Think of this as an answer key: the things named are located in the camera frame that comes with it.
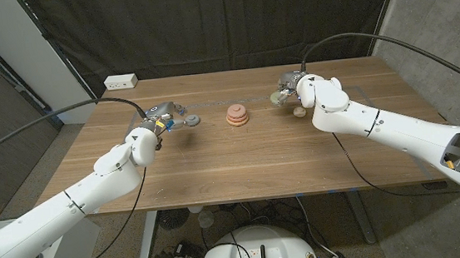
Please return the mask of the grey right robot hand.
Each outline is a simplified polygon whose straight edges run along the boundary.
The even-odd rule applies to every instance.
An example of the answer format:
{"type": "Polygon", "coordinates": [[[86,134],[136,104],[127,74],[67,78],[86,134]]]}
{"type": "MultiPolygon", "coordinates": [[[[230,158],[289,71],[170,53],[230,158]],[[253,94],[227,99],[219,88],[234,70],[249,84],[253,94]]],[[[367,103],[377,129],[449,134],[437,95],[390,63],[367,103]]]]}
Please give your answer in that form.
{"type": "Polygon", "coordinates": [[[299,80],[306,75],[306,72],[291,71],[282,73],[278,81],[278,105],[282,106],[287,102],[288,97],[297,93],[299,80]]]}

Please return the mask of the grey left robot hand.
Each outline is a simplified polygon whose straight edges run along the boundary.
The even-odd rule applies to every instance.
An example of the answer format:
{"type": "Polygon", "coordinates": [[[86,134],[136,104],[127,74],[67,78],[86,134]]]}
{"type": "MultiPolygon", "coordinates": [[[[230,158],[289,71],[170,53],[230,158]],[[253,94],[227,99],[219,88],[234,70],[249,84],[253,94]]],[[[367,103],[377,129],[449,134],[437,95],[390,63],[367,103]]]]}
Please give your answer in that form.
{"type": "Polygon", "coordinates": [[[140,127],[151,130],[159,136],[163,131],[183,127],[185,122],[182,117],[186,113],[186,109],[181,104],[163,102],[145,112],[146,118],[141,121],[140,127]]]}

